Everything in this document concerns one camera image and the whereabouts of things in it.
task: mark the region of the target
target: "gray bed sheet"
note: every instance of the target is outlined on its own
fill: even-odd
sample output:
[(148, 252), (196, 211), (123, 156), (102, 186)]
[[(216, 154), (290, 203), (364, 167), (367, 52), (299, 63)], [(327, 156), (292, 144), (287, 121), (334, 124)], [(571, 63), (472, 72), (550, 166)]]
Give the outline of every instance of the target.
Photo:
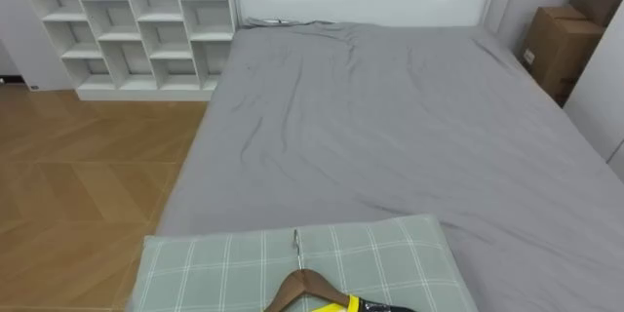
[(479, 28), (239, 32), (158, 235), (412, 214), (482, 312), (624, 311), (624, 185)]

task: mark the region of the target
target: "metal hook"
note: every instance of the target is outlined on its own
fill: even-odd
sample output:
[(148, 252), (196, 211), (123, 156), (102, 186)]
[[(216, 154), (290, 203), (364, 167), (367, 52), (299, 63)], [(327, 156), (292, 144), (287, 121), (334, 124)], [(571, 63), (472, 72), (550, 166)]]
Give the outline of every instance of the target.
[(299, 231), (294, 230), (294, 238), (292, 240), (292, 245), (296, 249), (296, 260), (299, 264), (299, 270), (303, 269), (303, 264), (301, 264), (301, 245), (299, 244)]

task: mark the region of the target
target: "white bookshelf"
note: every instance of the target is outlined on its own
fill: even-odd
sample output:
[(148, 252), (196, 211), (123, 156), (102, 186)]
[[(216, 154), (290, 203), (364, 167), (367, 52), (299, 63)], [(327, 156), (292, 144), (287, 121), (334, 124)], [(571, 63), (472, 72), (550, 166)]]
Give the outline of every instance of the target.
[(229, 0), (31, 0), (81, 99), (208, 100), (235, 30)]

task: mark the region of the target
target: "herringbone floor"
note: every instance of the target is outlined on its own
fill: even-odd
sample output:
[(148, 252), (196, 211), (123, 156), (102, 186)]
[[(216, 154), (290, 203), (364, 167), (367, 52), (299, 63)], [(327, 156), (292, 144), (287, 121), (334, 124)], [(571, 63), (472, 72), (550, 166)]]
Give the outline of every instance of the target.
[(0, 87), (0, 312), (123, 310), (205, 110)]

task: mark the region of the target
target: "green plaid pillow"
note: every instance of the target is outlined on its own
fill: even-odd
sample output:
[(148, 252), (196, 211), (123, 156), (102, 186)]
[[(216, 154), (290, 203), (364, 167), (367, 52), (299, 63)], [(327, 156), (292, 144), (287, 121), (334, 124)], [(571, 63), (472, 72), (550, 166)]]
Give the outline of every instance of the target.
[[(303, 266), (345, 293), (418, 312), (477, 312), (431, 215), (298, 231)], [(147, 237), (129, 310), (259, 312), (297, 267), (292, 229)], [(290, 311), (324, 304), (305, 297)]]

